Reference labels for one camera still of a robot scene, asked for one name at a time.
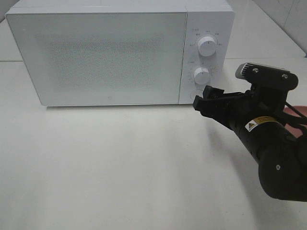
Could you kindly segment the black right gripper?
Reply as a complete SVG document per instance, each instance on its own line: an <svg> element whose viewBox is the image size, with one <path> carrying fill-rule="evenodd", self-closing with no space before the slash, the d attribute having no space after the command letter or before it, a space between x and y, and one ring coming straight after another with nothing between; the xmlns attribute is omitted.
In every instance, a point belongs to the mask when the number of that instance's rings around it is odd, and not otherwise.
<svg viewBox="0 0 307 230"><path fill-rule="evenodd" d="M286 92L247 90L224 94L224 90L206 85L202 95L195 97L193 108L202 116L216 117L235 134L251 134L256 129L272 132L286 124L283 118Z"/></svg>

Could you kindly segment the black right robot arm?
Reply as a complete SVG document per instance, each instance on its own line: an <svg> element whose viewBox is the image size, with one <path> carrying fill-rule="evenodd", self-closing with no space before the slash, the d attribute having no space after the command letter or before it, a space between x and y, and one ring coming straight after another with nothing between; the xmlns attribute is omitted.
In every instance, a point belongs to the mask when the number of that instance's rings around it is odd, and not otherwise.
<svg viewBox="0 0 307 230"><path fill-rule="evenodd" d="M232 130L258 164L264 192L275 199L307 200L307 117L285 92L267 105L266 92L225 93L206 86L193 108Z"/></svg>

